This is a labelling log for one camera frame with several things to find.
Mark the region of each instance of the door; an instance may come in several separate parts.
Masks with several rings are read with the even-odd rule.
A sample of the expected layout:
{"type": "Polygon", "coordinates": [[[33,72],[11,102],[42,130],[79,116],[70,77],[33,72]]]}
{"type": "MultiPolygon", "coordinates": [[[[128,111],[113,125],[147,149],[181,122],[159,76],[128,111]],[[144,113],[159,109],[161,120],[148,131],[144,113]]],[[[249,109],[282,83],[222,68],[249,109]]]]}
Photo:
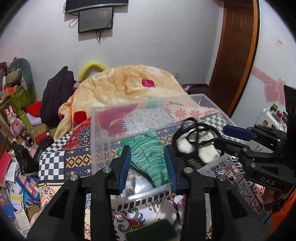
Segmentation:
{"type": "Polygon", "coordinates": [[[209,85],[211,99],[228,115],[243,93],[257,45],[257,1],[247,1],[224,3],[220,46],[209,85]]]}

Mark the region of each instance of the pink rabbit figurine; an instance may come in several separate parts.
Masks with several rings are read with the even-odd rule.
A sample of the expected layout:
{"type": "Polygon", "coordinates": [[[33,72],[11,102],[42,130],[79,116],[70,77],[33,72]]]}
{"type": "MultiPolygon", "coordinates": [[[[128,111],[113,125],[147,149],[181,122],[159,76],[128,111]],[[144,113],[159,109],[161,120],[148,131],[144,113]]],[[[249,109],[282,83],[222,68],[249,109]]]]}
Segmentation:
{"type": "Polygon", "coordinates": [[[9,110],[5,110],[7,114],[7,121],[10,124],[10,131],[11,134],[14,136],[18,136],[20,134],[20,131],[25,128],[23,122],[17,118],[17,115],[13,112],[13,109],[11,106],[9,106],[9,110]]]}

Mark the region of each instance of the door frame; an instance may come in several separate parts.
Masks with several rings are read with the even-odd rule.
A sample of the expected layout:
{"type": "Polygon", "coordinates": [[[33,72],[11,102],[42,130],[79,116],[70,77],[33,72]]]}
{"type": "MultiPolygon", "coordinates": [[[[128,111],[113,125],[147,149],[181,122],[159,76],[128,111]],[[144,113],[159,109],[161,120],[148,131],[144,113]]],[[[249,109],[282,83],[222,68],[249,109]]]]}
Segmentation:
{"type": "MultiPolygon", "coordinates": [[[[255,56],[256,56],[256,51],[257,51],[257,46],[258,46],[258,39],[259,39],[259,30],[260,30],[259,0],[253,0],[253,11],[254,11],[254,21],[253,21],[253,34],[252,34],[250,52],[249,52],[249,55],[248,55],[246,68],[244,70],[244,73],[243,73],[242,79],[240,81],[239,87],[237,89],[237,92],[236,92],[231,104],[230,104],[230,107],[228,108],[228,110],[226,112],[226,114],[228,116],[230,116],[230,117],[233,115],[233,113],[234,113],[234,111],[235,111],[235,109],[236,109],[236,107],[237,107],[237,105],[239,103],[239,100],[242,97],[242,94],[243,94],[244,89],[245,89],[245,87],[247,85],[249,76],[251,74],[254,59],[255,59],[255,56]]],[[[220,38],[216,63],[219,62],[221,52],[222,52],[223,40],[224,40],[224,34],[225,34],[225,26],[226,26],[226,15],[227,15],[227,9],[224,8],[221,38],[220,38]]],[[[214,67],[213,74],[212,74],[212,77],[211,77],[211,81],[210,81],[210,84],[209,84],[210,89],[211,89],[211,86],[213,85],[212,79],[215,77],[217,69],[218,69],[218,65],[216,63],[215,63],[215,67],[214,67]]]]}

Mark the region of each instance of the blanket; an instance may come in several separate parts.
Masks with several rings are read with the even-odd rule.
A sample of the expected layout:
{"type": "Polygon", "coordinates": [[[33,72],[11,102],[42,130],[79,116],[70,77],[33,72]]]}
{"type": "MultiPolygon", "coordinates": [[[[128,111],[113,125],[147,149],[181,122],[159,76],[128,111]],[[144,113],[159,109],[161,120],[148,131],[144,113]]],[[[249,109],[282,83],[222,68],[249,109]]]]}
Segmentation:
{"type": "Polygon", "coordinates": [[[59,116],[62,120],[54,140],[71,131],[73,115],[77,111],[85,111],[89,118],[92,106],[104,107],[180,95],[187,93],[174,76],[165,70],[145,65],[107,69],[85,79],[68,101],[60,106],[59,116]]]}

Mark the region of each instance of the green sponge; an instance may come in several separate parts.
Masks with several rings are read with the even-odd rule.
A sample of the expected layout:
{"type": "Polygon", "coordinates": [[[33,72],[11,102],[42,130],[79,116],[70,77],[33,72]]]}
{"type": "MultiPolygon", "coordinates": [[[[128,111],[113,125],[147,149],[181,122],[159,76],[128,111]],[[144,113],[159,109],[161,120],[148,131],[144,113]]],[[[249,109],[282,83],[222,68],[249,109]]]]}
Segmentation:
{"type": "Polygon", "coordinates": [[[177,232],[167,219],[126,233],[127,241],[168,241],[177,237],[177,232]]]}
{"type": "MultiPolygon", "coordinates": [[[[122,146],[131,148],[131,165],[146,173],[153,181],[155,187],[160,187],[169,182],[168,171],[163,156],[163,146],[154,129],[144,135],[135,136],[134,139],[124,139],[122,146]]],[[[121,156],[122,149],[117,151],[121,156]]]]}

